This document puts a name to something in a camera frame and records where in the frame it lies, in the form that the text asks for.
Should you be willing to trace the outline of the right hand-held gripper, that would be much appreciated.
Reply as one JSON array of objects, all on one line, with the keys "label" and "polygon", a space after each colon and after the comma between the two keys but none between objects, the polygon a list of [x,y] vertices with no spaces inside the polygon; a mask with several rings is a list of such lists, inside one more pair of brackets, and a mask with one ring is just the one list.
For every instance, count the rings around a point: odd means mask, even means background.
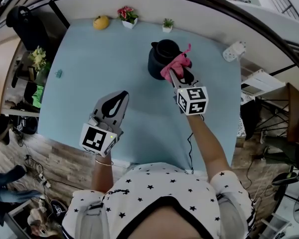
[{"label": "right hand-held gripper", "polygon": [[208,105],[208,93],[199,78],[188,67],[185,68],[185,78],[173,69],[169,74],[175,90],[174,100],[180,112],[186,116],[203,115]]}]

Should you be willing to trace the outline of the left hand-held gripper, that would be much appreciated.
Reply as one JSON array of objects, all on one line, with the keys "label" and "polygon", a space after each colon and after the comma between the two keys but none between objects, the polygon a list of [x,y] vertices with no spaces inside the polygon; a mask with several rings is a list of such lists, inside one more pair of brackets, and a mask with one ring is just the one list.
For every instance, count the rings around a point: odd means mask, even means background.
[{"label": "left hand-held gripper", "polygon": [[123,134],[121,123],[129,103],[127,91],[116,91],[100,98],[83,124],[79,145],[85,152],[106,157]]}]

